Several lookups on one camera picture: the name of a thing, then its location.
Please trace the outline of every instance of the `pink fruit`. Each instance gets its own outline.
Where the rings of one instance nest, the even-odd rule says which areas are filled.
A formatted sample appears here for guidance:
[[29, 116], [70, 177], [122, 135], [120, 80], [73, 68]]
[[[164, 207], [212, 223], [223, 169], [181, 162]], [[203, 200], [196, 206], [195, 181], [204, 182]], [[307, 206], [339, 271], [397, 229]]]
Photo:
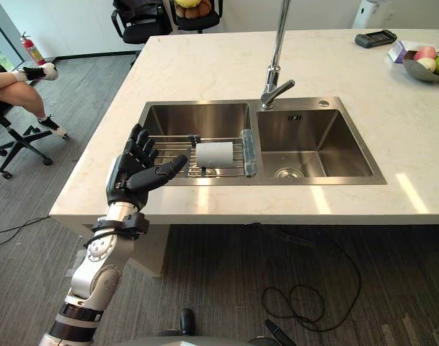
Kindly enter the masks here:
[[436, 55], [437, 54], [435, 53], [434, 47], [424, 47], [417, 51], [417, 53], [413, 57], [413, 60], [418, 61], [421, 58], [435, 59]]

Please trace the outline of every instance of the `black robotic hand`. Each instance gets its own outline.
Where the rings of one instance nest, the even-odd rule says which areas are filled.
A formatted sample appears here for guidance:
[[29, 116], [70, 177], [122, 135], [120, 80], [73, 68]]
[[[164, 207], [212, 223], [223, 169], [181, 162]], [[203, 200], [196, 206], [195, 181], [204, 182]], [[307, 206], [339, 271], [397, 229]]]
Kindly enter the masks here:
[[138, 210], [142, 209], [147, 203], [148, 192], [165, 185], [187, 163], [187, 157], [179, 155], [172, 162], [155, 167], [159, 152], [153, 147], [154, 140], [148, 137], [148, 131], [136, 124], [107, 182], [109, 205], [128, 202]]

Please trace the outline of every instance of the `gray carpet floor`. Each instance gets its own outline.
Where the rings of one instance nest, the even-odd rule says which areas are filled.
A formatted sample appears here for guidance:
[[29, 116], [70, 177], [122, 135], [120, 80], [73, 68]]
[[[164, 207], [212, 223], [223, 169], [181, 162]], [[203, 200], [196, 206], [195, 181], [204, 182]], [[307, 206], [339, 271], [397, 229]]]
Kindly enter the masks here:
[[[45, 216], [129, 71], [133, 56], [59, 61], [55, 82], [35, 87], [47, 110], [71, 139], [36, 143], [54, 160], [43, 166], [28, 151], [0, 176], [0, 230]], [[19, 131], [32, 123], [24, 110], [7, 115]], [[8, 141], [0, 126], [0, 144]], [[0, 235], [0, 241], [7, 235]], [[307, 244], [296, 240], [304, 238]], [[358, 289], [360, 296], [340, 327], [315, 333], [295, 319], [262, 307], [262, 292], [310, 285], [324, 297], [319, 329], [336, 324]], [[0, 246], [0, 345], [36, 345], [70, 285], [70, 268], [84, 239], [48, 219], [28, 226]], [[184, 307], [193, 309], [198, 334], [249, 340], [270, 336], [272, 319], [297, 345], [439, 346], [439, 226], [172, 226], [162, 278], [127, 265], [106, 310], [96, 345], [112, 345], [176, 328]], [[275, 291], [265, 297], [275, 314], [292, 314]], [[308, 288], [292, 295], [294, 310], [314, 319], [320, 301]]]

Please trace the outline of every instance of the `wall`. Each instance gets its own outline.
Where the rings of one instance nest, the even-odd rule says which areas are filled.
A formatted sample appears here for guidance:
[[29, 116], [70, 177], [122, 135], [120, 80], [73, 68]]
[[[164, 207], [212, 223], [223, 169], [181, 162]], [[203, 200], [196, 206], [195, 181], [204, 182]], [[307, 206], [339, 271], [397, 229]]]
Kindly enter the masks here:
[[44, 57], [140, 50], [113, 27], [112, 0], [0, 0], [19, 32], [27, 31]]
[[[125, 44], [110, 20], [112, 0], [0, 0], [19, 32], [44, 56], [141, 49]], [[169, 0], [164, 0], [169, 8]], [[289, 30], [350, 28], [360, 0], [293, 0]], [[439, 0], [393, 0], [387, 28], [439, 29]], [[267, 31], [277, 27], [280, 1], [224, 0], [221, 23], [206, 32]]]
[[[292, 0], [287, 29], [351, 28], [359, 5], [360, 0]], [[391, 0], [389, 9], [396, 14], [384, 27], [439, 29], [439, 0]], [[221, 23], [208, 32], [276, 30], [279, 11], [276, 0], [224, 0]]]

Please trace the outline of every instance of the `white countertop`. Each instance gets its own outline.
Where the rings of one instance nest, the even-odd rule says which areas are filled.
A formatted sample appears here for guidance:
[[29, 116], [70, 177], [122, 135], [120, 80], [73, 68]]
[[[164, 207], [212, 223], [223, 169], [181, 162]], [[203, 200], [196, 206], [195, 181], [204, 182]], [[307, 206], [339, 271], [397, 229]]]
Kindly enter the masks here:
[[[286, 32], [283, 97], [338, 96], [387, 185], [162, 187], [142, 210], [152, 223], [439, 223], [439, 84], [409, 77], [353, 39], [372, 30]], [[439, 46], [439, 30], [392, 30]], [[147, 101], [257, 99], [275, 32], [151, 37], [50, 214], [91, 223], [106, 214], [105, 178]]]

